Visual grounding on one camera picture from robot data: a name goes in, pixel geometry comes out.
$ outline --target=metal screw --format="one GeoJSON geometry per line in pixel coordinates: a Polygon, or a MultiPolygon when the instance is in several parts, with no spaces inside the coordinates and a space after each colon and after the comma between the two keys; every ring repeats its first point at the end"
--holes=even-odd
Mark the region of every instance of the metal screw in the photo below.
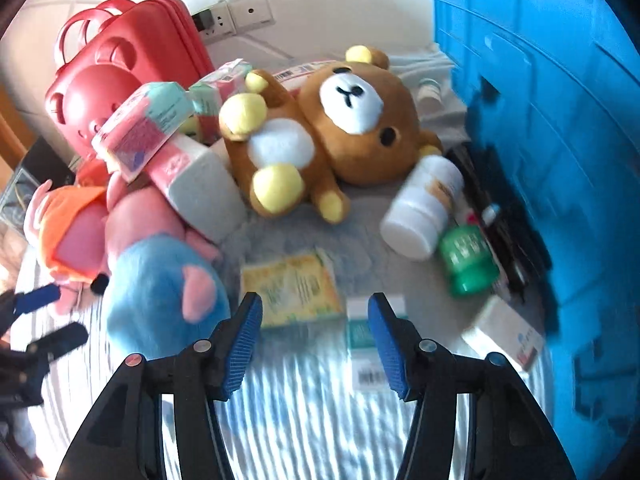
{"type": "Polygon", "coordinates": [[[491,352],[489,354],[489,362],[495,366],[504,366],[507,364],[507,358],[498,352],[491,352]]]}
{"type": "Polygon", "coordinates": [[[209,341],[208,339],[200,339],[200,341],[196,341],[193,344],[193,349],[199,354],[202,354],[203,352],[208,351],[210,348],[211,348],[211,341],[209,341]]]}
{"type": "Polygon", "coordinates": [[[438,343],[432,341],[431,339],[423,339],[418,343],[418,348],[423,352],[427,352],[427,354],[430,354],[438,349],[438,343]]]}
{"type": "Polygon", "coordinates": [[[142,355],[140,354],[131,354],[130,356],[127,356],[126,359],[124,359],[124,364],[131,367],[138,366],[141,362],[142,355]]]}

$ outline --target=white tiled wall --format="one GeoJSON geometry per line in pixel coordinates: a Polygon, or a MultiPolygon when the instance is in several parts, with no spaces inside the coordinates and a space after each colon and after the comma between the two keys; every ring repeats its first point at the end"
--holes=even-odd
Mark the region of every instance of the white tiled wall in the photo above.
{"type": "MultiPolygon", "coordinates": [[[[0,40],[0,80],[28,124],[65,158],[72,151],[43,108],[56,69],[52,48],[67,18],[101,1],[28,0],[0,40]]],[[[219,0],[183,1],[196,12],[219,0]]],[[[274,0],[272,8],[274,25],[210,45],[214,65],[244,57],[265,66],[355,43],[425,46],[433,37],[433,0],[274,0]]]]}

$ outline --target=white belly patch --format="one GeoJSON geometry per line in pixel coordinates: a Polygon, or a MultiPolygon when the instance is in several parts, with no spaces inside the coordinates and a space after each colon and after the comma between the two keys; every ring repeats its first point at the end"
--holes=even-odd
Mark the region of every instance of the white belly patch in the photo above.
{"type": "Polygon", "coordinates": [[[299,123],[291,119],[270,119],[249,138],[249,158],[256,168],[293,164],[306,168],[316,154],[314,141],[299,123]]]}

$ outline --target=teddy bear head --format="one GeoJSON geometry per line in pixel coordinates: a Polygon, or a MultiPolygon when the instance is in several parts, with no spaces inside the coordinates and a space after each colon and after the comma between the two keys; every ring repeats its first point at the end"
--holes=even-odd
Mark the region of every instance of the teddy bear head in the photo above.
{"type": "Polygon", "coordinates": [[[372,186],[402,178],[421,149],[442,148],[435,134],[420,130],[411,92],[388,67],[383,52],[355,46],[345,62],[324,66],[300,89],[303,114],[335,174],[349,184],[372,186]]]}

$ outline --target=blue plush toy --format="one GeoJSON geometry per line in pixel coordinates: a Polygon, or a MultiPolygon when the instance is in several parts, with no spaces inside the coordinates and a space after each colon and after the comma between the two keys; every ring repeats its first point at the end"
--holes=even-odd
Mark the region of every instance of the blue plush toy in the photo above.
{"type": "Polygon", "coordinates": [[[225,289],[210,263],[165,234],[118,255],[102,305],[118,364],[134,352],[148,360],[177,354],[229,317],[225,289]]]}

